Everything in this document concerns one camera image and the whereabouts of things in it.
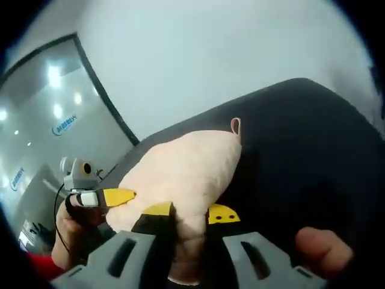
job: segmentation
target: finger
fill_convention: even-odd
[[[351,248],[328,230],[303,228],[295,242],[312,270],[328,278],[343,270],[353,257]]]

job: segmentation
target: red object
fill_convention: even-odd
[[[64,273],[64,270],[55,265],[51,256],[39,256],[27,253],[37,273],[45,280],[52,280]]]

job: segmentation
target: stuffed toy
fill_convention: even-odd
[[[241,156],[241,120],[232,132],[193,131],[152,147],[121,181],[135,199],[112,208],[107,223],[115,232],[130,231],[142,211],[172,201],[176,210],[177,245],[169,280],[199,283],[205,242],[206,213],[230,184]]]

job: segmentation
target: wire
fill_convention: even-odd
[[[59,232],[58,225],[56,224],[56,213],[57,213],[57,212],[56,212],[56,204],[57,204],[57,202],[58,202],[58,196],[59,196],[59,193],[60,193],[60,191],[61,191],[61,189],[62,189],[63,187],[64,187],[64,183],[60,186],[58,192],[56,193],[56,198],[55,198],[55,203],[54,203],[54,223],[55,223],[56,233],[58,233],[58,236],[59,236],[59,238],[60,238],[62,244],[64,245],[64,247],[66,248],[66,250],[67,250],[67,252],[68,252],[68,254],[69,254],[69,253],[70,253],[70,250],[68,249],[66,242],[64,242],[63,237],[61,236],[61,234],[60,234],[60,232]]]

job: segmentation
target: hand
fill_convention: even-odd
[[[56,225],[65,245],[57,232],[51,257],[54,263],[64,270],[80,264],[80,256],[97,247],[100,236],[97,233],[96,226],[105,222],[105,211],[103,209],[84,208],[80,206],[75,195],[70,197],[70,202],[89,224],[95,226],[95,230],[90,231],[82,227],[67,212],[65,201],[61,203],[56,215]]]
[[[342,271],[353,257],[352,249],[334,232],[311,227],[301,229],[295,237],[311,271],[323,278],[332,278]]]

